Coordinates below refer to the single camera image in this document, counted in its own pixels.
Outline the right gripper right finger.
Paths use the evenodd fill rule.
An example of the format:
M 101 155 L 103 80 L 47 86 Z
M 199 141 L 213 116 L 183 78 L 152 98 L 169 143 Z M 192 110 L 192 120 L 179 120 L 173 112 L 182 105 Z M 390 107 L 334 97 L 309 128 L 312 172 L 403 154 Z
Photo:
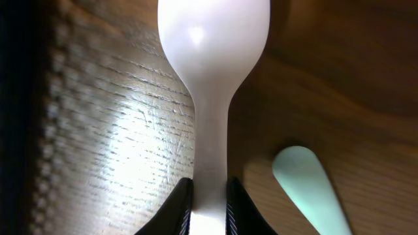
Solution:
M 238 178 L 227 182 L 226 235 L 278 235 L 267 223 Z

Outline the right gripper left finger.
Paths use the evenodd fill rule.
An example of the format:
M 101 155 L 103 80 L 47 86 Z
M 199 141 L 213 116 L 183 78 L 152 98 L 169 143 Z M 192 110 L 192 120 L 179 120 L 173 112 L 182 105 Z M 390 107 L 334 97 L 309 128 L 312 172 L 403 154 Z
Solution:
M 181 178 L 157 213 L 135 235 L 188 235 L 193 180 Z

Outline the black perforated plastic basket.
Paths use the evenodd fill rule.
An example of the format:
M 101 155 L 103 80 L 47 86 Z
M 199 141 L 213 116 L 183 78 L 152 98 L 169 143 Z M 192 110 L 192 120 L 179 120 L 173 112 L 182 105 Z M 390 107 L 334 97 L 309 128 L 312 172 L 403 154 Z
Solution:
M 49 1 L 1 2 L 1 233 L 27 234 L 43 77 L 49 62 Z

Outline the white plastic fork handle up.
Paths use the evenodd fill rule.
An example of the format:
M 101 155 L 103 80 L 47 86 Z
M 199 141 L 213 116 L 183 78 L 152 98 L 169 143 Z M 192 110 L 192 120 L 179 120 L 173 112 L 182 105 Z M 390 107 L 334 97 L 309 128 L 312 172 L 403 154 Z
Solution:
M 224 234 L 229 105 L 265 48 L 270 1 L 160 0 L 157 24 L 195 107 L 190 233 Z

